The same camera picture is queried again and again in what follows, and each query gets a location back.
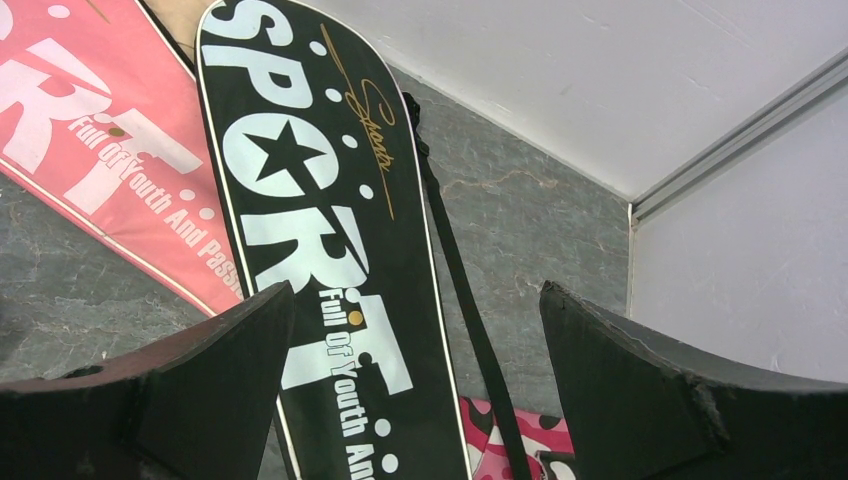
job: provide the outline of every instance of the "floor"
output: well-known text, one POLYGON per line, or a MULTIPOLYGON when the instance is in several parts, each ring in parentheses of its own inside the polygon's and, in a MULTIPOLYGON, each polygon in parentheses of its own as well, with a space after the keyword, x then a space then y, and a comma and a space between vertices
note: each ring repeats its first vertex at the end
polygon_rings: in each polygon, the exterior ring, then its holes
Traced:
MULTIPOLYGON (((545 280, 625 306, 626 203, 415 79, 421 131, 516 406, 560 415, 538 313, 545 280)), ((436 246, 459 392, 485 398, 436 246)), ((203 315, 5 177, 0 178, 0 382, 63 373, 203 315)), ((262 479, 285 478, 273 432, 262 479)))

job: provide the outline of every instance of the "wall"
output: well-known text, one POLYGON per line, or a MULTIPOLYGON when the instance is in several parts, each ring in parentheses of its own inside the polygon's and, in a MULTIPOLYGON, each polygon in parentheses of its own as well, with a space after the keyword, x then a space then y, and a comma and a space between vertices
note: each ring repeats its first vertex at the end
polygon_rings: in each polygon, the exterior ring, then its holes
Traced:
POLYGON ((306 0, 633 199, 848 46, 845 0, 306 0))
POLYGON ((631 314, 750 365, 848 381, 848 96, 636 233, 631 314))

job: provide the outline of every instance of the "metal strip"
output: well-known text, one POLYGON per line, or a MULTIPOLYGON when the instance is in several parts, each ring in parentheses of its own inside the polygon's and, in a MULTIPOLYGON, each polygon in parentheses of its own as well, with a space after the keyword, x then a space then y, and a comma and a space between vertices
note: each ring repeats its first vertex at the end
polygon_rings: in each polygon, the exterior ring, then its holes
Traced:
POLYGON ((635 228, 729 167, 742 154, 848 83, 848 48, 766 105, 631 204, 635 228))

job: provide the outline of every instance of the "strap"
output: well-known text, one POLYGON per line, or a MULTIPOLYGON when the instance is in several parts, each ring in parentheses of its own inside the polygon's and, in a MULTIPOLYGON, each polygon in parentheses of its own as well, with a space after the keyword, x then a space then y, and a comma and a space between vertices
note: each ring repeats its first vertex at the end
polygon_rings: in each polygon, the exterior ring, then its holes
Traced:
POLYGON ((412 121, 415 146, 418 150, 418 166, 427 188, 427 199, 430 203, 430 210, 433 212, 436 231, 445 252, 451 280, 456 289, 456 297, 465 319, 465 328, 468 329, 471 346, 477 356, 477 362, 483 374, 483 383, 486 385, 489 401, 492 403, 492 410, 494 410, 495 419, 501 431, 509 466, 512 470, 512 478, 515 480, 532 480, 530 465, 527 463, 527 453, 524 450, 524 442, 521 440, 521 431, 518 429, 518 421, 515 419, 509 390, 503 378, 495 350, 492 348, 492 342, 489 340, 488 333, 486 333, 486 326, 483 324, 483 319, 480 318, 480 311, 477 309, 474 295, 471 293, 468 275, 465 273, 465 266, 462 263, 459 247, 456 245, 456 238, 453 236, 448 212, 445 210, 445 204, 442 201, 439 181, 430 168, 428 161, 430 147, 424 143, 418 133, 418 124, 421 121, 421 106, 407 92, 403 92, 403 99, 412 121))

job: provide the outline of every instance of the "star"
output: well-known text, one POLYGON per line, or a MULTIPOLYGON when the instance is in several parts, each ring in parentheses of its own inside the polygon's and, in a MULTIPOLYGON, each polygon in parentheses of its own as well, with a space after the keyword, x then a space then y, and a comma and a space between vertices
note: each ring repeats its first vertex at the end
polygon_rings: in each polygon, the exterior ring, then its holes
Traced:
POLYGON ((289 168, 289 166, 294 162, 302 164, 310 158, 324 155, 325 153, 321 150, 316 150, 297 143, 297 139, 294 137, 294 130, 292 130, 291 127, 291 122, 286 122, 286 126, 283 127, 283 131, 280 132, 280 136, 277 139, 270 139, 250 134, 247 134, 247 138, 268 154, 268 158, 265 160, 265 164, 262 166, 259 176, 256 177, 257 182, 263 178, 270 177, 277 172, 289 168))

